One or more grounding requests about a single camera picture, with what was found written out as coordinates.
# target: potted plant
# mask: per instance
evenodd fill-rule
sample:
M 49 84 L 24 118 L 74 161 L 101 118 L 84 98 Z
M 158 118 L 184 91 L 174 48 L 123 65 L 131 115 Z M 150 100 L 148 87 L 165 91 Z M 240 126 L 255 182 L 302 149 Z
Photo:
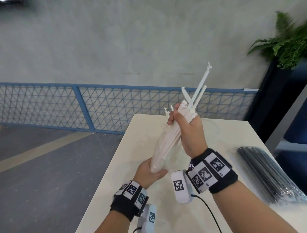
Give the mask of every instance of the potted plant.
M 271 64 L 245 116 L 265 142 L 307 83 L 307 21 L 296 26 L 288 13 L 277 12 L 277 36 L 258 39 L 248 54 L 259 50 Z

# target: cable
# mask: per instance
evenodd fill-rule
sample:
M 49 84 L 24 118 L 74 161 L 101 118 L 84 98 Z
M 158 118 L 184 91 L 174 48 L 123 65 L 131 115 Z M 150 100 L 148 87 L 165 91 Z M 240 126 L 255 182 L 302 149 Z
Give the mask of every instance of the cable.
M 140 229 L 142 229 L 142 227 L 136 228 L 132 233 L 135 233 L 137 230 L 140 230 Z
M 205 201 L 204 201 L 201 197 L 199 197 L 199 196 L 197 196 L 197 195 L 194 195 L 194 194 L 191 194 L 191 196 L 192 196 L 192 197 L 197 197 L 197 198 L 199 198 L 200 200 L 202 200 L 203 203 L 205 203 Z M 209 206 L 207 205 L 207 203 L 205 203 L 205 205 L 207 206 L 207 208 L 209 209 L 210 213 L 212 214 L 212 217 L 214 218 L 214 221 L 215 221 L 215 223 L 217 224 L 217 227 L 219 228 L 220 233 L 222 233 L 222 231 L 221 231 L 221 229 L 220 229 L 220 226 L 219 226 L 219 224 L 217 223 L 217 221 L 216 221 L 216 219 L 215 219 L 215 217 L 214 217 L 212 211 L 210 210 Z

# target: forearm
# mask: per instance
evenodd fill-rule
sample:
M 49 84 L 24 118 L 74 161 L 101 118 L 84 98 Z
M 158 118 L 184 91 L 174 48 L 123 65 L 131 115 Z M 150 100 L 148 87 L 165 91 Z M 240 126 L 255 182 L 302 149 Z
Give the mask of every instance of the forearm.
M 297 232 L 240 181 L 213 198 L 234 233 Z
M 95 233 L 126 233 L 129 225 L 130 221 L 125 215 L 112 210 Z

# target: black wrist strap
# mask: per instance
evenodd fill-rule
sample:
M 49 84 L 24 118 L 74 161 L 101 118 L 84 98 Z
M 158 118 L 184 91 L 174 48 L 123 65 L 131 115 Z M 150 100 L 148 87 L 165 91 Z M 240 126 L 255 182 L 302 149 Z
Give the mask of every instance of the black wrist strap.
M 135 181 L 129 181 L 114 194 L 110 211 L 122 213 L 131 222 L 134 216 L 141 215 L 147 201 L 147 191 Z
M 211 148 L 191 160 L 188 178 L 198 193 L 209 189 L 214 194 L 238 180 L 230 163 Z

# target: table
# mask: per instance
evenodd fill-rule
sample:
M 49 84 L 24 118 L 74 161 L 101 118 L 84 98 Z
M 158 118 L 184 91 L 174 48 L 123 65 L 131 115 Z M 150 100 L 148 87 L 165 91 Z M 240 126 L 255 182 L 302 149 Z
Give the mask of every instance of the table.
M 165 116 L 134 115 L 76 233 L 93 233 L 98 228 L 109 212 L 112 195 L 124 182 L 133 178 L 142 161 L 153 155 L 155 144 L 162 132 L 161 126 L 165 122 Z M 222 154 L 233 165 L 239 180 L 261 198 L 237 156 L 232 152 L 239 146 L 258 146 L 270 154 L 250 124 L 247 121 L 216 119 L 202 119 L 202 122 L 208 146 Z M 219 232 L 209 210 L 199 199 L 194 199 L 187 205 L 176 202 L 170 174 L 179 169 L 187 169 L 189 161 L 183 149 L 179 149 L 178 154 L 172 156 L 167 166 L 169 173 L 148 189 L 148 203 L 157 206 L 157 233 Z M 222 232 L 231 232 L 211 193 L 204 192 L 200 196 L 211 208 Z M 272 208 L 297 231 L 306 232 L 307 205 L 291 204 Z M 137 221 L 138 218 L 135 217 L 130 224 L 129 232 L 136 228 Z

